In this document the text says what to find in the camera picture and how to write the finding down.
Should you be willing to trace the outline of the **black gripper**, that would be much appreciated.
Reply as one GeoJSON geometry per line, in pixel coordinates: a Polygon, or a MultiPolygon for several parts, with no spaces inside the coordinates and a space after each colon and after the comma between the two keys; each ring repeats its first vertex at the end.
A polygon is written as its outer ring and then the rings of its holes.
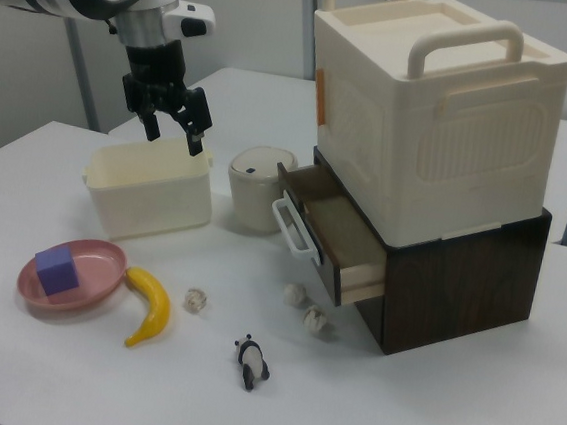
{"type": "Polygon", "coordinates": [[[126,47],[130,72],[123,76],[128,111],[137,115],[148,140],[160,136],[155,106],[174,107],[169,113],[186,133],[189,155],[203,151],[202,139],[213,126],[202,88],[185,89],[183,47],[171,41],[158,47],[126,47]]]}

